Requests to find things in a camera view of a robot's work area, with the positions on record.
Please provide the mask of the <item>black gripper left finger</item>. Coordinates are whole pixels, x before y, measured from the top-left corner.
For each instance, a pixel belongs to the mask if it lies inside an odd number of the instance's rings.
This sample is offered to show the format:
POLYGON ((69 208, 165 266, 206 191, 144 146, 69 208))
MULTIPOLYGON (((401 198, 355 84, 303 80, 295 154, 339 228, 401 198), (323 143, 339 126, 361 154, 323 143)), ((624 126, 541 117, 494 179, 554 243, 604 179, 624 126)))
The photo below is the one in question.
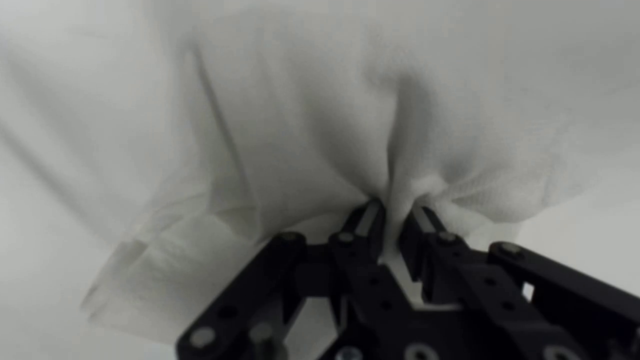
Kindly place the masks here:
POLYGON ((284 337, 303 299, 339 303, 346 268, 377 261, 384 222, 384 203, 367 199, 322 243, 278 231, 182 331, 175 358, 287 360, 284 337))

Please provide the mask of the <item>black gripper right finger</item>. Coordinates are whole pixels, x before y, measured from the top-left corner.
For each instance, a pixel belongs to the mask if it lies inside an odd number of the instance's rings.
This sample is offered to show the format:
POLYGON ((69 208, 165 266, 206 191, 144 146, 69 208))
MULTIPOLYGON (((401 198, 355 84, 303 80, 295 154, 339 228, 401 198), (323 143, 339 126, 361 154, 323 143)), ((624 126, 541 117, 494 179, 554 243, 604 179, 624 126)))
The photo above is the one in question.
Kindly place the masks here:
POLYGON ((512 241, 474 249, 425 206, 397 240, 432 303, 460 303, 498 360, 640 360, 640 297, 512 241))

